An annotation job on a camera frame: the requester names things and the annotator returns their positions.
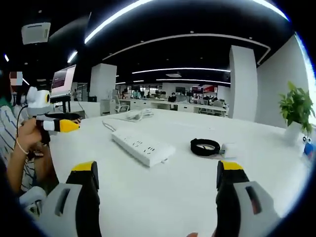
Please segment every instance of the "green leaves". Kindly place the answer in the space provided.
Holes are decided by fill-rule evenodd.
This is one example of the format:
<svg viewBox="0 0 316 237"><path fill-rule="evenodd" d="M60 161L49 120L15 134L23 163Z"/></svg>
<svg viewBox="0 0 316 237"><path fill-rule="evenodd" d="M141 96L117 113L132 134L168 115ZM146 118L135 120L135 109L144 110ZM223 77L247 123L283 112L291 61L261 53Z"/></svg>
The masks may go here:
<svg viewBox="0 0 316 237"><path fill-rule="evenodd" d="M309 134L312 131L312 125L308 119L311 113L315 117L313 103L309 96L309 92L305 92L302 88L297 88L292 82L288 82L290 91L284 95L280 94L279 101L282 117L287 121L287 126L297 122L302 125L302 130Z"/></svg>

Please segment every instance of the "white pot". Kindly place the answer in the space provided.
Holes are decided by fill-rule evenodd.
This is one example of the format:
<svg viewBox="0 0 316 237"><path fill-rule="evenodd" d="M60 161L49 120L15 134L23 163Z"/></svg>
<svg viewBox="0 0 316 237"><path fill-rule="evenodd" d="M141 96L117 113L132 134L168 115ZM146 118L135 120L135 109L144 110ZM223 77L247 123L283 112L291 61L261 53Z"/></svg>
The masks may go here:
<svg viewBox="0 0 316 237"><path fill-rule="evenodd" d="M294 145L297 142L297 139L301 133L302 125L297 122L292 122L289 127L287 127L284 138L289 145Z"/></svg>

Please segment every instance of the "ceiling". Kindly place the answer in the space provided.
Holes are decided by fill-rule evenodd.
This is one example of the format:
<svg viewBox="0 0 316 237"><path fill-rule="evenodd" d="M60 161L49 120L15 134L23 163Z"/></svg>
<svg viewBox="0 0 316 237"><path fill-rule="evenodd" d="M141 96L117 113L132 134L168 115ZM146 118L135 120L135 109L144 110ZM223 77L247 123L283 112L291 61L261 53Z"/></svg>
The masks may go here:
<svg viewBox="0 0 316 237"><path fill-rule="evenodd" d="M9 62L0 58L0 67L23 71L31 85L43 84L37 79L46 79L44 83L49 87L54 71L69 66L67 60L77 50L71 64L77 64L74 80L79 82L89 82L91 67L102 62L117 65L117 82L156 83L156 79L170 79L166 74L179 73L181 79L221 84L230 82L229 73L132 72L163 68L227 70L231 45L252 48L259 65L294 33L286 19L251 0L153 0L117 18L84 44L84 38L99 24L133 2L35 1L20 3L18 9L9 4L0 14L2 35L5 35L0 39L0 52L7 54ZM21 27L35 20L51 22L49 43L23 45Z"/></svg>

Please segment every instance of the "coiled black strap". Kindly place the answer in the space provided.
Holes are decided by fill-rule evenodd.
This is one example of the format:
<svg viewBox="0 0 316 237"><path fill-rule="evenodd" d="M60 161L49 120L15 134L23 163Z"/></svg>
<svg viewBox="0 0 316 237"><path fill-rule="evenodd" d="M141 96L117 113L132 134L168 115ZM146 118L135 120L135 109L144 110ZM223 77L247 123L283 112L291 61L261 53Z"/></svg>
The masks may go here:
<svg viewBox="0 0 316 237"><path fill-rule="evenodd" d="M210 149L199 147L198 145L210 145L214 147L214 149L210 150ZM220 150L221 150L221 147L218 144L218 142L215 142L212 140L195 138L191 141L191 151L198 156L208 157L214 154L219 154Z"/></svg>

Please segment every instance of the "power strip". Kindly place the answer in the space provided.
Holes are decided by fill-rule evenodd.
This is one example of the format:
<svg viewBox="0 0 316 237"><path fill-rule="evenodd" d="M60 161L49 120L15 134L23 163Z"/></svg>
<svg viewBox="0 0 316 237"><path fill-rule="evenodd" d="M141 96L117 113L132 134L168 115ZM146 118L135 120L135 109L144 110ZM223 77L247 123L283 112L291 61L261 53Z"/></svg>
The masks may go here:
<svg viewBox="0 0 316 237"><path fill-rule="evenodd" d="M112 133L112 138L128 153L149 167L167 160L175 152L172 145L157 141L133 129L119 129Z"/></svg>

